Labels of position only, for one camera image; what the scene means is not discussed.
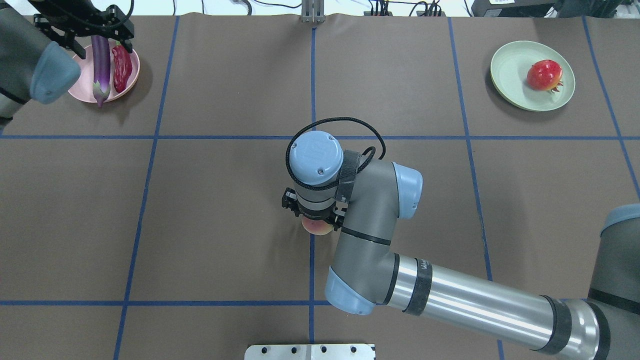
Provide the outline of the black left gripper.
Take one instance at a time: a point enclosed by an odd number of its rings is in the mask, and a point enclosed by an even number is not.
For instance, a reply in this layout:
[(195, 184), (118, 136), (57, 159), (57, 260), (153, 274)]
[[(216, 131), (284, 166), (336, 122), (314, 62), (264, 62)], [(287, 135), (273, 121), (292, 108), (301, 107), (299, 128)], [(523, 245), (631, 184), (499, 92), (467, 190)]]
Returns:
[(135, 26), (130, 17), (134, 4), (124, 13), (116, 4), (100, 10), (93, 4), (34, 4), (33, 23), (37, 30), (62, 48), (86, 59), (77, 38), (99, 35), (120, 43), (128, 54), (133, 53), (131, 43)]

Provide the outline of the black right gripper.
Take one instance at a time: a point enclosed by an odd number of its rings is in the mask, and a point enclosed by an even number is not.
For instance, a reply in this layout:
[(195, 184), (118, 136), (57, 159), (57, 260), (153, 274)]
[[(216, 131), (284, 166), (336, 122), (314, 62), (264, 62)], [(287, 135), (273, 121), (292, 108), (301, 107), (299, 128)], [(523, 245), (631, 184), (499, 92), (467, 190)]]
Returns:
[(328, 198), (321, 202), (311, 202), (303, 198), (292, 187), (286, 187), (282, 198), (281, 207), (293, 212), (294, 216), (306, 217), (311, 220), (323, 220), (333, 226), (333, 231), (343, 227), (346, 216), (346, 207), (338, 207), (334, 198)]

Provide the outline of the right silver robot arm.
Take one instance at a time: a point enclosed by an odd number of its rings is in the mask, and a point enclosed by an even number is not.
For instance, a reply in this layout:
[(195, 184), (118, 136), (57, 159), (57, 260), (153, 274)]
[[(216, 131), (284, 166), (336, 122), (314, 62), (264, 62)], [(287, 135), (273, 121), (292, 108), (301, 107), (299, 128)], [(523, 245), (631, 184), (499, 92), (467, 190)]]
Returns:
[(558, 300), (391, 251), (423, 178), (373, 155), (343, 150), (320, 130), (300, 130), (285, 151), (295, 187), (282, 207), (340, 232), (325, 287), (332, 306), (368, 315), (386, 305), (563, 360), (639, 358), (638, 203), (606, 217), (586, 299)]

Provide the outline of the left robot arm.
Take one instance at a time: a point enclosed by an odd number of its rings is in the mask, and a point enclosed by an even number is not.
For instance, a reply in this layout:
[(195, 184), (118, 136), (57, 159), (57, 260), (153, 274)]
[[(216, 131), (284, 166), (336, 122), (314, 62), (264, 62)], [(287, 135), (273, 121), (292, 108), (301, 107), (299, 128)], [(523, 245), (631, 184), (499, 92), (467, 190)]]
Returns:
[(86, 58), (78, 37), (98, 35), (119, 41), (132, 53), (134, 4), (127, 13), (117, 5), (100, 10), (90, 0), (32, 0), (30, 22), (7, 1), (0, 10), (1, 125), (30, 100), (51, 104), (79, 79), (80, 66), (69, 51)]

